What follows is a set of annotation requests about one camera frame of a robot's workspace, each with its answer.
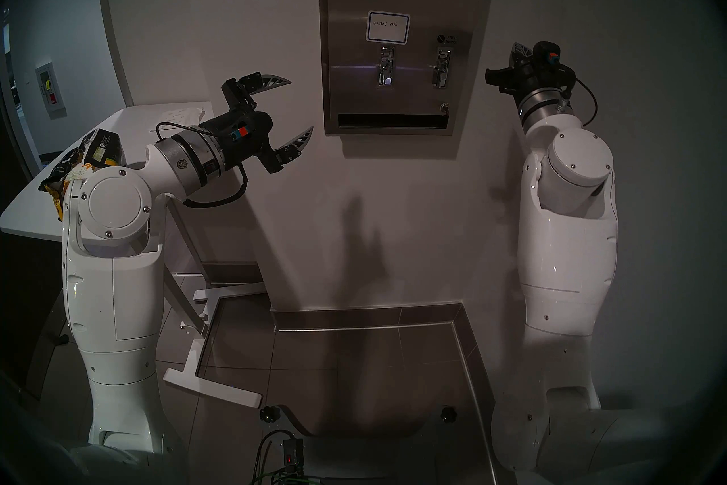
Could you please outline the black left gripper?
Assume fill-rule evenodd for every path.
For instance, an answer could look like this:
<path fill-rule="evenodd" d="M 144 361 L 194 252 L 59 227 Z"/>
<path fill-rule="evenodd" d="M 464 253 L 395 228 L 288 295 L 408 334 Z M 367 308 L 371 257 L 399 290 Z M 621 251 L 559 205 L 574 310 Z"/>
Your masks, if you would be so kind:
<path fill-rule="evenodd" d="M 252 95 L 290 84 L 290 80 L 260 72 L 239 79 L 230 78 L 222 84 L 229 111 L 204 121 L 200 127 L 208 132 L 208 137 L 217 141 L 225 172 L 254 156 L 268 173 L 276 173 L 283 170 L 282 163 L 289 163 L 302 154 L 314 127 L 273 150 L 268 136 L 273 120 L 267 113 L 258 111 L 252 99 Z"/>

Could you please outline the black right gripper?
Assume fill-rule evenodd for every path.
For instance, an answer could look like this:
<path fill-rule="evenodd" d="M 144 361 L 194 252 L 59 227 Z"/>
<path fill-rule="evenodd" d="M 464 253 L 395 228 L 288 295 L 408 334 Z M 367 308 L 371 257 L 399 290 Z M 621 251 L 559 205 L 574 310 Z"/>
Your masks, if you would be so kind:
<path fill-rule="evenodd" d="M 496 86 L 502 94 L 514 98 L 524 98 L 526 94 L 541 88 L 556 88 L 567 92 L 566 97 L 576 84 L 576 74 L 568 66 L 560 63 L 532 63 L 534 52 L 522 43 L 514 42 L 510 50 L 512 68 L 486 69 L 485 81 Z"/>

